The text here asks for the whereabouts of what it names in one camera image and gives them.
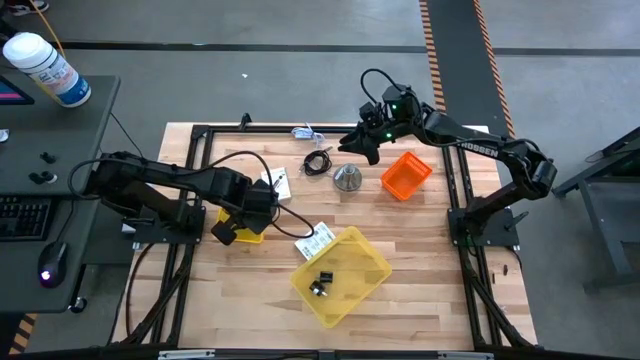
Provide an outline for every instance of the monitor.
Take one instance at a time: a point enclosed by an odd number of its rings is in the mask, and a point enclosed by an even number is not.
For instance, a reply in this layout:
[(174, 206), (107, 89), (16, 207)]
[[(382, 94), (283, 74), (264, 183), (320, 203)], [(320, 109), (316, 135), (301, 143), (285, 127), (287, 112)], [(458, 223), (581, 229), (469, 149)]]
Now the monitor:
[(30, 105), (33, 103), (33, 98), (0, 76), (0, 105)]

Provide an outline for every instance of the orange striped tape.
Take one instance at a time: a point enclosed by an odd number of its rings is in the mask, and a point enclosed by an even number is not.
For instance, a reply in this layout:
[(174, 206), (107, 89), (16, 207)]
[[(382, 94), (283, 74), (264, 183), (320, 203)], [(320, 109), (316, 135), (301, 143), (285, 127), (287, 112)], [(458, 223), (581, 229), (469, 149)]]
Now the orange striped tape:
[(429, 18), (427, 1), (419, 0), (419, 3), (420, 16), (422, 17), (422, 28), (424, 30), (424, 38), (427, 46), (429, 71), (431, 72), (431, 85), (433, 86), (433, 95), (436, 101), (436, 109), (438, 111), (447, 112), (447, 105), (444, 101), (444, 93), (442, 92), (442, 78), (440, 77), (440, 69), (438, 68), (438, 57), (436, 53), (436, 45), (433, 41), (433, 31), (431, 29), (431, 19)]
[(489, 56), (489, 64), (491, 65), (491, 72), (493, 73), (493, 80), (496, 83), (496, 89), (498, 90), (498, 97), (500, 97), (500, 105), (502, 106), (502, 113), (504, 119), (507, 121), (507, 130), (509, 136), (516, 137), (516, 133), (513, 130), (513, 120), (511, 119), (511, 112), (509, 112), (509, 106), (507, 105), (507, 98), (504, 95), (504, 88), (502, 87), (502, 80), (500, 80), (500, 73), (498, 72), (498, 65), (496, 64), (496, 57), (493, 54), (493, 47), (491, 46), (491, 40), (489, 40), (489, 31), (487, 31), (487, 24), (482, 14), (482, 7), (480, 7), (479, 0), (473, 0), (473, 5), (476, 9), (476, 16), (478, 17), (478, 23), (480, 23), (480, 31), (482, 32), (482, 38), (484, 39), (484, 46)]
[(20, 320), (18, 331), (13, 338), (13, 344), (9, 349), (9, 354), (21, 354), (27, 349), (27, 343), (33, 332), (33, 327), (36, 325), (36, 314), (25, 314)]

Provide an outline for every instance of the black frame stand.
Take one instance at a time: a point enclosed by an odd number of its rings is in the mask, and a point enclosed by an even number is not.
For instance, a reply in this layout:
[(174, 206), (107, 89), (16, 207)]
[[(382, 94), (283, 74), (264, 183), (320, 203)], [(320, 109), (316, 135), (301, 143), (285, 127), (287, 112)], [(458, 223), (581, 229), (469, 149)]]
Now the black frame stand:
[(587, 293), (640, 283), (640, 271), (627, 259), (624, 245), (640, 243), (633, 216), (640, 201), (640, 178), (624, 174), (626, 165), (640, 161), (640, 127), (601, 150), (602, 158), (553, 189), (558, 198), (580, 190), (596, 236), (605, 244), (614, 274), (583, 284)]
[[(194, 125), (191, 131), (191, 141), (185, 166), (194, 168), (195, 155), (198, 142), (205, 139), (204, 152), (201, 166), (206, 166), (210, 161), (213, 138), (216, 133), (290, 133), (293, 126), (288, 125), (253, 125), (250, 118), (243, 119), (240, 126), (233, 125)], [(318, 126), (314, 131), (324, 134), (346, 134), (353, 130), (350, 126)], [(469, 168), (465, 152), (457, 148), (458, 160), (460, 163), (465, 197), (467, 201), (473, 198), (473, 189), (469, 177)], [(451, 154), (449, 148), (443, 148), (442, 154), (445, 163), (447, 185), (449, 188), (449, 198), (451, 200), (450, 212), (460, 208), (458, 195), (456, 192), (456, 180), (453, 171)], [(187, 193), (182, 191), (180, 199), (187, 198)], [(595, 355), (583, 355), (544, 350), (526, 341), (518, 331), (511, 325), (507, 317), (500, 310), (500, 307), (493, 299), (491, 292), (491, 281), (487, 269), (487, 260), (484, 248), (479, 244), (457, 244), (462, 268), (462, 279), (464, 284), (467, 310), (469, 313), (469, 326), (473, 339), (473, 351), (467, 352), (439, 352), (439, 351), (343, 351), (343, 350), (267, 350), (267, 349), (204, 349), (204, 350), (184, 350), (178, 349), (178, 340), (182, 327), (182, 318), (186, 295), (189, 286), (189, 274), (195, 253), (195, 245), (185, 246), (184, 256), (174, 274), (178, 244), (170, 244), (165, 263), (164, 274), (160, 295), (156, 303), (151, 307), (149, 313), (142, 322), (135, 328), (130, 336), (121, 342), (110, 344), (101, 348), (89, 348), (78, 350), (52, 351), (43, 353), (29, 353), (18, 355), (23, 359), (158, 359), (158, 358), (213, 358), (218, 360), (237, 359), (286, 359), (286, 358), (313, 358), (318, 360), (338, 360), (338, 359), (621, 359)], [(476, 272), (469, 258), (470, 247), (475, 248), (477, 256)], [(178, 292), (175, 312), (171, 323), (169, 335), (165, 341), (162, 338), (162, 325), (164, 324), (165, 308), (169, 299), (175, 292)], [(489, 329), (491, 342), (487, 343), (481, 333), (478, 309), (475, 301), (475, 293), (478, 294), (487, 308), (489, 319)], [(151, 331), (150, 343), (142, 344), (146, 335)], [(511, 347), (502, 345), (501, 333), (511, 343)]]

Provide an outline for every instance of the computer keyboard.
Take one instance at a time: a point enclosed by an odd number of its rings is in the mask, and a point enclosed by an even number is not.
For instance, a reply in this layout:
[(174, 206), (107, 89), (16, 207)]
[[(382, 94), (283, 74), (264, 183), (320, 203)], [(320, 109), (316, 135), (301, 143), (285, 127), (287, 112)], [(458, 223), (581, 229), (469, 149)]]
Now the computer keyboard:
[(0, 242), (45, 240), (54, 198), (0, 195)]

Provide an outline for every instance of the computer mouse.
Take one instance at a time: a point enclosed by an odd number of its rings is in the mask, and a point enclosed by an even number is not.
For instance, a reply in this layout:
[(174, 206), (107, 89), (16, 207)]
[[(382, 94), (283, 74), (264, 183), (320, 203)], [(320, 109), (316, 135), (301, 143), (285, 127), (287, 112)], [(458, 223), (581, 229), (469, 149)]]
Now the computer mouse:
[(54, 241), (42, 249), (38, 257), (38, 279), (43, 287), (54, 288), (64, 280), (68, 248), (67, 243)]

